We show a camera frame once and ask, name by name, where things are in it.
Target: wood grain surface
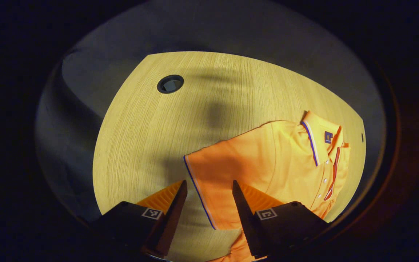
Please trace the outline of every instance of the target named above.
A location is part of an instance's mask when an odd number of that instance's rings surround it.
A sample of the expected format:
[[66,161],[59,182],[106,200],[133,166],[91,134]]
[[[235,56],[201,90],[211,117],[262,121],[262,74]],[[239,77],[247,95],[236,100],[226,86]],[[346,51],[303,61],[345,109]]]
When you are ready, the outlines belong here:
[[[184,78],[162,94],[158,82]],[[186,179],[188,196],[167,259],[207,261],[228,254],[239,230],[211,228],[183,156],[274,120],[300,122],[306,111],[339,124],[351,145],[349,175],[326,221],[347,206],[364,167],[360,116],[318,83],[286,68],[238,55],[173,52],[148,55],[112,101],[96,142],[93,186],[102,214]]]

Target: small black hole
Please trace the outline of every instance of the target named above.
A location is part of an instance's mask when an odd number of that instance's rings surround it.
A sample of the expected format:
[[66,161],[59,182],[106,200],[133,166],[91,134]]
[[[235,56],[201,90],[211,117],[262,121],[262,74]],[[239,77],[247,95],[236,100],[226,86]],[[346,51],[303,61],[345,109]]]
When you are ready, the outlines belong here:
[[183,78],[179,75],[170,75],[158,83],[158,91],[163,94],[174,93],[183,86]]

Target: blue stripe trim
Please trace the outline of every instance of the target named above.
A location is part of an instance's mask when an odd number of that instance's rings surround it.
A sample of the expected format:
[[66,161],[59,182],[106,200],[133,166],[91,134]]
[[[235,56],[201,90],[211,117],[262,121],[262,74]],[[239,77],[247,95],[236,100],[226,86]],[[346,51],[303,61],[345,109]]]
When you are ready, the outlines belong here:
[[187,168],[188,174],[190,175],[190,178],[192,179],[193,186],[195,187],[196,193],[198,194],[198,197],[200,198],[201,205],[203,206],[203,210],[205,211],[206,216],[208,217],[209,223],[211,224],[211,227],[214,230],[216,230],[215,227],[213,226],[213,222],[211,222],[211,219],[209,218],[210,216],[208,215],[208,212],[206,211],[206,207],[203,204],[203,200],[201,200],[201,195],[200,195],[200,192],[198,192],[198,189],[196,188],[195,181],[193,181],[193,176],[192,176],[192,173],[190,172],[190,169],[188,168],[187,161],[185,160],[185,156],[183,156],[183,162],[185,163],[185,167]]
[[313,140],[311,139],[311,134],[310,134],[310,130],[308,130],[308,127],[306,126],[306,124],[301,121],[301,124],[305,127],[306,132],[308,133],[308,136],[310,138],[310,145],[311,145],[311,150],[313,151],[313,159],[315,160],[315,164],[316,166],[318,166],[318,162],[316,162],[316,154],[315,154],[315,148],[313,146]]

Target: shirt collar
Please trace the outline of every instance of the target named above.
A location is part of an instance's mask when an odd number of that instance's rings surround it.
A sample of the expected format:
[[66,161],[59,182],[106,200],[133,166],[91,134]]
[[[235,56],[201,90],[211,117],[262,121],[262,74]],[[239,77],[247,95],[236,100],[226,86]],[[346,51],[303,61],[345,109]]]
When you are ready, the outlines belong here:
[[308,111],[304,117],[302,125],[308,132],[316,166],[326,161],[334,164],[337,148],[344,143],[342,127],[315,115],[311,111]]

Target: round table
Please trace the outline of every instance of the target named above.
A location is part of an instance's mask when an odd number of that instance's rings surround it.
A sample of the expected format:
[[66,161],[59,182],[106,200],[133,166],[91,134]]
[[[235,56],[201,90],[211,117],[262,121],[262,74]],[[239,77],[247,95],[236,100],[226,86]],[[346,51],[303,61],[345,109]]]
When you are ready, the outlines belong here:
[[[158,82],[180,75],[183,86],[163,94]],[[350,143],[349,175],[325,220],[335,219],[359,184],[366,154],[360,116],[318,83],[286,68],[238,55],[172,52],[148,55],[113,99],[93,158],[93,187],[102,214],[135,203],[179,180],[188,196],[168,256],[206,261],[228,254],[239,230],[211,228],[183,156],[274,120],[300,122],[311,110],[339,124]]]

